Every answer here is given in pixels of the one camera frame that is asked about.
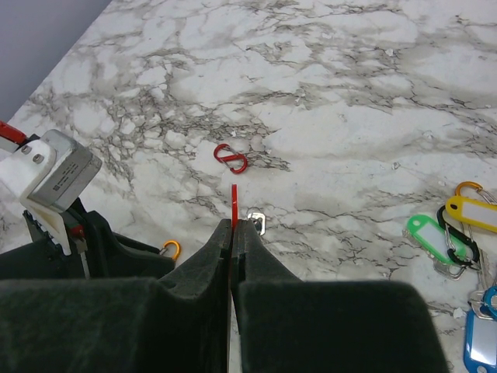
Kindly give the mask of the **blue S carabiner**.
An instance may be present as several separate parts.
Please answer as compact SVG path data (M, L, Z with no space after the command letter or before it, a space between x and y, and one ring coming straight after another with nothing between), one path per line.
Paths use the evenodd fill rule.
M496 319L497 308L496 308L496 286L488 288L482 298L481 298L483 313L489 317Z

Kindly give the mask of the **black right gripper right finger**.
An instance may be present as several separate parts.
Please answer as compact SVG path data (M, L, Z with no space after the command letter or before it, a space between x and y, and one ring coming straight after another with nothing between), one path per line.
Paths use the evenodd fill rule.
M231 289L245 372L445 372L426 303L395 281L302 281L251 221L232 241Z

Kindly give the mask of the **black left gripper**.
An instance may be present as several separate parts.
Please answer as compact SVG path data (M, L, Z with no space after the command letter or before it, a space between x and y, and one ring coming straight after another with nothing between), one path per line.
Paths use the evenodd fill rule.
M23 217L32 242L1 255L2 280L160 278L176 266L159 249L112 232L101 214L86 213L79 198L61 214L68 255L32 213L24 211Z

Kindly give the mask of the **red S carabiner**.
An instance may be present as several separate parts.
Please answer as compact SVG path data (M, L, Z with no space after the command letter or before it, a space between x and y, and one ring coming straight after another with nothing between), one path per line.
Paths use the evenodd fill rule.
M236 152L229 144L226 143L219 144L214 149L213 156L218 162L224 163L234 174L241 174L248 167L248 159L242 153ZM232 166L231 164L233 162L239 162L240 166Z

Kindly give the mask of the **green key tag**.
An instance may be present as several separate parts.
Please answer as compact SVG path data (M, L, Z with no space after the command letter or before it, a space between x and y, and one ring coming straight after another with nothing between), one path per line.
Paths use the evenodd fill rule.
M425 214L411 216L406 223L405 233L434 259L446 265L456 264L448 255L446 231L430 216Z

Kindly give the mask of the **solid red key tag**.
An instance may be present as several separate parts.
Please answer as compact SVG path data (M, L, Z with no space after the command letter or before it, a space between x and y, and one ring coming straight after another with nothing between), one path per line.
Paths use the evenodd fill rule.
M238 224L238 186L231 185L231 226L235 230Z

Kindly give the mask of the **black S carabiner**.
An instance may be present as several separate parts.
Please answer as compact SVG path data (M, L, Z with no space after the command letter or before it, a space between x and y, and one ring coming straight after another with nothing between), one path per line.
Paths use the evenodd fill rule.
M462 231L453 227L445 219L445 211L446 206L441 206L436 213L436 220L445 235L449 259L459 267L479 270L480 252L477 243Z

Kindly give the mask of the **yellow key tag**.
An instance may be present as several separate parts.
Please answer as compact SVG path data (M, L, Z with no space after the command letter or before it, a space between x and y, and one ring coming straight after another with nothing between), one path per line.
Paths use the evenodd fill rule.
M494 204L462 196L449 198L446 211L453 219L490 232L497 231L497 210Z

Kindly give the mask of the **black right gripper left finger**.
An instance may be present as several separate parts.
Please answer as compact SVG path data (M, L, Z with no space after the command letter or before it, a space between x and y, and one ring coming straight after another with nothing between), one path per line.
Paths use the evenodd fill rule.
M225 372L232 230L169 274L1 283L3 372Z

